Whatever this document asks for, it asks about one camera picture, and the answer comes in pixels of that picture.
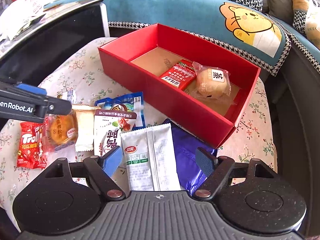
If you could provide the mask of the gold walnut snack packet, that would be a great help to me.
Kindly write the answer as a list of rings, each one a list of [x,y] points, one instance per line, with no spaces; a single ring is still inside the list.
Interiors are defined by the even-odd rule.
[[[100,107],[89,105],[72,105],[78,125],[76,152],[92,151],[94,146],[94,114]]]

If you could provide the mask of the red Trolli candy packet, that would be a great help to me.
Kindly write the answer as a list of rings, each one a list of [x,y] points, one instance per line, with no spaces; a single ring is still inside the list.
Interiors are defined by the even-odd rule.
[[[43,125],[22,122],[20,144],[17,154],[17,167],[28,169],[45,168],[47,156],[43,146]]]

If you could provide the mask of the steamed cake clear packet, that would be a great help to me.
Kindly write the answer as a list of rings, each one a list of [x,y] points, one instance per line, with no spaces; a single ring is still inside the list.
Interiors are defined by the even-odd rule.
[[[195,95],[201,98],[219,99],[230,96],[229,72],[219,67],[204,66],[193,62],[196,73]]]

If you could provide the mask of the teal lion sofa cover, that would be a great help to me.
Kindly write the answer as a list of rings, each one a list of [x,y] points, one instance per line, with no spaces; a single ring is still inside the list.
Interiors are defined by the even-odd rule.
[[[83,0],[58,0],[62,5]],[[140,29],[160,23],[189,32],[276,75],[292,46],[315,69],[319,50],[285,22],[228,0],[102,0],[111,27]]]

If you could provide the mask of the black glossy side table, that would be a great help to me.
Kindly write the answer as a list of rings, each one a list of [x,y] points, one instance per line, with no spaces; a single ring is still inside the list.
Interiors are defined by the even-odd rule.
[[[1,81],[37,86],[84,45],[109,35],[103,0],[52,5],[3,44]]]

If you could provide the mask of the purple foil snack packet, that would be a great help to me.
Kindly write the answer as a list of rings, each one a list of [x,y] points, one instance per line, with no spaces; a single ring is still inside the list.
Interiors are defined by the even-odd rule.
[[[207,179],[207,176],[196,163],[197,148],[202,147],[214,156],[217,156],[218,150],[207,145],[168,118],[163,121],[163,124],[171,124],[176,170],[180,186],[193,194]]]

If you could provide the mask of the blue seafood snack packet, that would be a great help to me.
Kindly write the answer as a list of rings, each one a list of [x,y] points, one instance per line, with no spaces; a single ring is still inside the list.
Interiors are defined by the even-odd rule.
[[[143,92],[124,94],[113,99],[100,99],[97,100],[94,105],[107,110],[112,109],[117,111],[135,112],[137,114],[137,119],[134,130],[146,128]]]

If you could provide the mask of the red cardboard box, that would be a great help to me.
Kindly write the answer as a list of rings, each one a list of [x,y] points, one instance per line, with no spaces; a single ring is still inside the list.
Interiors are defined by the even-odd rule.
[[[260,69],[212,42],[153,24],[99,48],[104,73],[211,146],[236,130]]]

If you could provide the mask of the mooncake clear packet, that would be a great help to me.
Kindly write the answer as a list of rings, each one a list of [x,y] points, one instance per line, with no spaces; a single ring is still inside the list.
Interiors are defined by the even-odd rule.
[[[47,152],[57,152],[75,144],[78,138],[78,125],[75,114],[48,115],[44,120],[44,148]]]

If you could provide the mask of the red jujube snack packet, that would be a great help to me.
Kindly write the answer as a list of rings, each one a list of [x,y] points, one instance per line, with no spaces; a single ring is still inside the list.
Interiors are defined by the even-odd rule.
[[[192,62],[181,60],[159,78],[180,90],[185,90],[196,79],[196,72]]]

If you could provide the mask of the small houndstooth orange pillow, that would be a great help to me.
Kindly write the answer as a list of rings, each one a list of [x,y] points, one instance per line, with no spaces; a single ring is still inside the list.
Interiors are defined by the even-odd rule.
[[[307,0],[292,0],[293,9],[293,27],[300,34],[306,36],[305,34],[305,21],[306,13],[309,8],[309,3]]]

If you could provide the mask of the white duck snack packet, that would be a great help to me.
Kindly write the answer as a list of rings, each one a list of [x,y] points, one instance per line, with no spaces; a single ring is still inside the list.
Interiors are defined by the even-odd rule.
[[[132,131],[135,112],[97,109],[94,114],[94,154],[103,156],[115,146],[121,146],[121,133]]]

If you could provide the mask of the white Weilong snack packet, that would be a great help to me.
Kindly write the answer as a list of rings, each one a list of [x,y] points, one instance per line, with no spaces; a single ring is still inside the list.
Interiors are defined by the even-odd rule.
[[[171,124],[121,136],[130,191],[180,191]]]

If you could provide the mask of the white plastic bag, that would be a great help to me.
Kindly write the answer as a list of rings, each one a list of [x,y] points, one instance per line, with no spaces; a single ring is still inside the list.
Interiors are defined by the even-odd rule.
[[[316,0],[309,0],[306,13],[305,33],[307,39],[318,49],[320,48],[320,11]]]

